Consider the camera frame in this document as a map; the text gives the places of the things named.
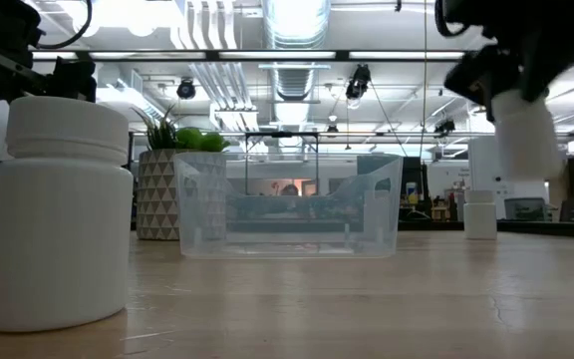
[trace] green plant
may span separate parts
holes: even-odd
[[[184,128],[176,132],[176,148],[181,150],[198,150],[203,134],[199,129]]]
[[[222,152],[230,145],[223,136],[217,133],[211,133],[200,139],[198,149],[205,152]]]
[[[170,106],[165,111],[162,119],[157,121],[152,120],[141,112],[133,109],[134,112],[141,117],[147,126],[147,141],[149,142],[150,150],[166,150],[176,148],[176,130],[174,126],[167,121],[167,117],[173,110],[174,106]]]
[[[147,140],[150,150],[194,150],[205,152],[222,152],[230,145],[223,136],[218,133],[203,135],[199,129],[184,128],[175,130],[167,117],[174,106],[167,108],[165,115],[159,121],[154,121],[148,116],[135,109],[137,115],[141,117],[147,126]]]

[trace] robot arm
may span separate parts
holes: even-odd
[[[54,73],[45,76],[32,71],[33,58],[28,50],[29,46],[58,49],[70,45],[85,29],[65,43],[42,46],[39,39],[44,33],[38,28],[39,22],[37,11],[23,1],[0,0],[0,100],[11,102],[31,94],[94,102],[94,63],[58,59]]]
[[[444,81],[486,106],[492,122],[491,100],[498,94],[518,89],[534,102],[574,62],[574,0],[435,0],[435,21],[445,37],[481,26],[484,37],[497,41],[464,56]],[[452,33],[451,22],[463,27]]]

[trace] desk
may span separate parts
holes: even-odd
[[[402,232],[387,259],[187,260],[133,239],[129,304],[0,358],[574,357],[574,238]]]

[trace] box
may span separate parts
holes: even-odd
[[[357,175],[355,155],[176,155],[181,251],[198,258],[392,255],[403,158],[386,157]]]

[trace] spotlight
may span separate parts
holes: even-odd
[[[354,73],[354,76],[351,78],[349,82],[349,86],[347,86],[347,100],[354,104],[354,108],[357,108],[360,105],[360,98],[365,95],[367,89],[369,88],[367,85],[371,82],[371,71],[369,71],[369,66],[365,65],[358,65],[358,69]]]
[[[436,139],[443,139],[453,131],[455,131],[455,122],[453,119],[446,119],[441,124],[435,125],[433,132],[437,134]]]
[[[327,132],[338,132],[338,126],[336,125],[336,120],[338,120],[338,116],[330,115],[329,116],[329,127],[327,128]]]
[[[176,94],[182,100],[191,100],[196,95],[196,88],[193,85],[191,78],[183,78],[180,80],[180,85],[176,90]]]
[[[476,115],[486,114],[486,107],[485,107],[485,106],[480,106],[480,105],[473,106],[473,107],[470,109],[470,112],[471,112],[472,114],[476,114]]]

